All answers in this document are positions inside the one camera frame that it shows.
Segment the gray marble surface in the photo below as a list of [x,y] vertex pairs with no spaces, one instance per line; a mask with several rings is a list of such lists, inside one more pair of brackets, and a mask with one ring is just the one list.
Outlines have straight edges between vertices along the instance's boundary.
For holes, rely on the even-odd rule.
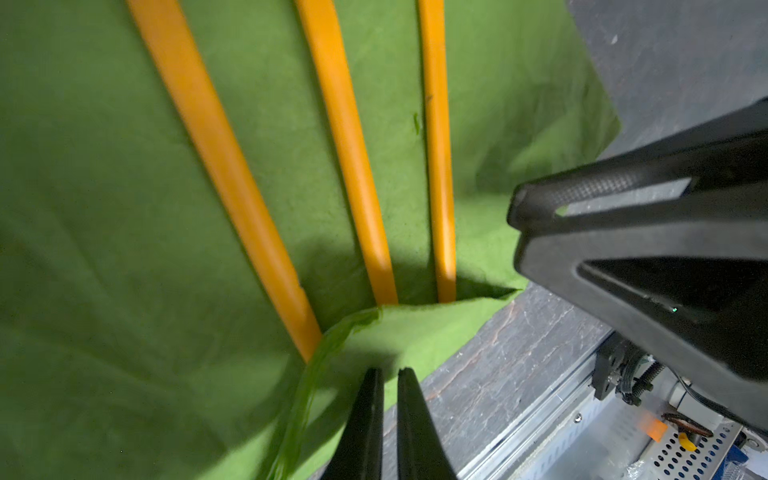
[[[623,123],[603,157],[768,96],[768,0],[568,0],[568,7]],[[667,185],[631,201],[679,189]],[[494,315],[422,382],[454,469],[493,442],[608,331],[536,285]],[[395,418],[394,408],[385,414],[387,479],[397,478]]]

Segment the green cloth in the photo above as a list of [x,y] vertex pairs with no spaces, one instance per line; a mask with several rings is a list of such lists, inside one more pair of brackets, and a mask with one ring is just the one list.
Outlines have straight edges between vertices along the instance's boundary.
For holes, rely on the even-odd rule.
[[399,298],[417,305],[366,310],[293,4],[183,2],[326,330],[306,368],[124,3],[5,3],[0,478],[304,478],[333,451],[365,368],[423,378],[524,288],[510,193],[592,161],[618,122],[561,0],[447,3],[464,301],[430,306],[416,2],[336,2]]

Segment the orange rod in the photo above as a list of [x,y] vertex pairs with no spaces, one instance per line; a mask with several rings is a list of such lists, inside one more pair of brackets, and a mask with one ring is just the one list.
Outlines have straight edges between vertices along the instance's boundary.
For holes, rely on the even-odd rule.
[[437,295],[441,303],[456,300],[456,230],[453,216],[451,126],[448,116],[448,73],[445,64],[443,0],[419,0],[424,61],[424,99],[429,159],[429,207],[435,250]]
[[267,295],[308,362],[322,333],[248,170],[177,0],[127,0],[144,43]]
[[326,103],[362,258],[379,305],[397,304],[395,276],[332,0],[296,0]]

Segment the orange plastic bar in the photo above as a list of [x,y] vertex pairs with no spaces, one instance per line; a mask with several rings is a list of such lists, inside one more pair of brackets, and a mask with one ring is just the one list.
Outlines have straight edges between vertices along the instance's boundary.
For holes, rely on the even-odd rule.
[[427,117],[429,209],[440,303],[456,300],[456,230],[453,216],[444,5],[443,0],[419,0]]
[[296,7],[323,91],[373,296],[379,305],[395,305],[395,276],[336,9],[332,0],[296,0]]
[[181,119],[267,295],[309,361],[322,333],[248,170],[177,0],[127,0]]

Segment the perforated metal plate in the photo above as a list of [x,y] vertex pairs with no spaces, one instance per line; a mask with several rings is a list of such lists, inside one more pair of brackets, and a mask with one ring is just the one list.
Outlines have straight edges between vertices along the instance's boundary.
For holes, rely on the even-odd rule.
[[677,441],[674,428],[667,429],[661,442],[648,449],[644,460],[648,480],[710,480],[741,431],[735,422],[723,422],[711,439],[702,439],[695,452],[688,452]]

